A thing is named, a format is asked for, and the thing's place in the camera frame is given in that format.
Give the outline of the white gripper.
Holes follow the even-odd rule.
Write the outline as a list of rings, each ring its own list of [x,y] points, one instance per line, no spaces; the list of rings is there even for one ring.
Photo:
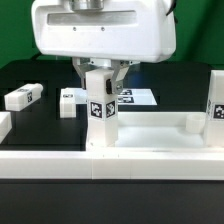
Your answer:
[[[73,57],[83,89],[91,70],[86,58],[111,59],[113,74],[106,92],[120,94],[128,61],[156,63],[175,52],[173,0],[101,2],[101,8],[78,9],[72,0],[35,0],[31,7],[35,42],[43,54]]]

